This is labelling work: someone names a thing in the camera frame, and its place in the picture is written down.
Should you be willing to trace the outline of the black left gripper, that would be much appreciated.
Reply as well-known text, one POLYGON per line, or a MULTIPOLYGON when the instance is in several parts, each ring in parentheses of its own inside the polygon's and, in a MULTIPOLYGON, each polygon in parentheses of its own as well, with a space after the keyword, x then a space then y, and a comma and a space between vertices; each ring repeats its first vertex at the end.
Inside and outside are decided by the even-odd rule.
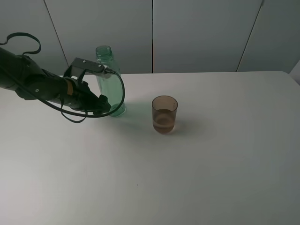
POLYGON ((61 102, 75 111, 92 112, 103 115, 110 112, 111 105, 105 95, 97 97, 86 82, 78 83, 73 78, 65 78, 66 90, 61 93, 61 102))

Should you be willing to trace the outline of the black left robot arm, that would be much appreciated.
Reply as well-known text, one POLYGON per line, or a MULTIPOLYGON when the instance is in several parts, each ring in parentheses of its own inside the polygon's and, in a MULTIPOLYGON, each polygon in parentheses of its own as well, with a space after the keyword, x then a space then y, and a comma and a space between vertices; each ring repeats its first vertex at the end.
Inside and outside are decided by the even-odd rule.
POLYGON ((110 111, 108 98, 96 96, 89 88, 84 75, 99 75, 104 66, 75 58, 63 76, 58 76, 39 67, 26 55, 15 55, 0 50, 0 86, 15 91, 24 100, 42 99, 65 105, 83 113, 102 115, 110 111))

